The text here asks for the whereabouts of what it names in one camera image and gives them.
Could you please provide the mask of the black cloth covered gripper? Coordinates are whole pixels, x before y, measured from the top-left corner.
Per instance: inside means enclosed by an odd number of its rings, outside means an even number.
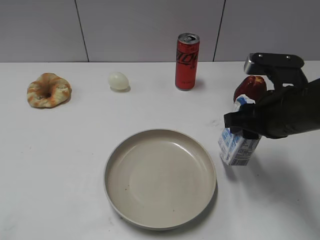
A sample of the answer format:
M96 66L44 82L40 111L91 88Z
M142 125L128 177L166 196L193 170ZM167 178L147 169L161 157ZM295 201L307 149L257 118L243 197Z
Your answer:
M224 126L245 139L258 139L258 134L280 139L319 130L320 80L311 81L303 88L283 90L265 96L256 105L245 103L238 111L226 113Z

